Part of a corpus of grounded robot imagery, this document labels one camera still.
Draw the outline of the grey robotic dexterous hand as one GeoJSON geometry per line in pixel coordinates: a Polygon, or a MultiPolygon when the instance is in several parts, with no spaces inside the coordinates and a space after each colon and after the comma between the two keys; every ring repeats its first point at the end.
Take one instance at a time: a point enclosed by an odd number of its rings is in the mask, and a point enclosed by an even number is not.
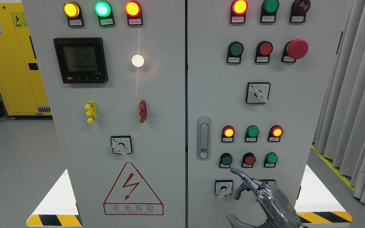
{"type": "Polygon", "coordinates": [[[277,185],[251,178],[237,168],[229,170],[243,180],[235,192],[235,200],[241,197],[243,191],[252,191],[265,212],[267,219],[259,228],[304,228],[296,210],[277,185]]]}

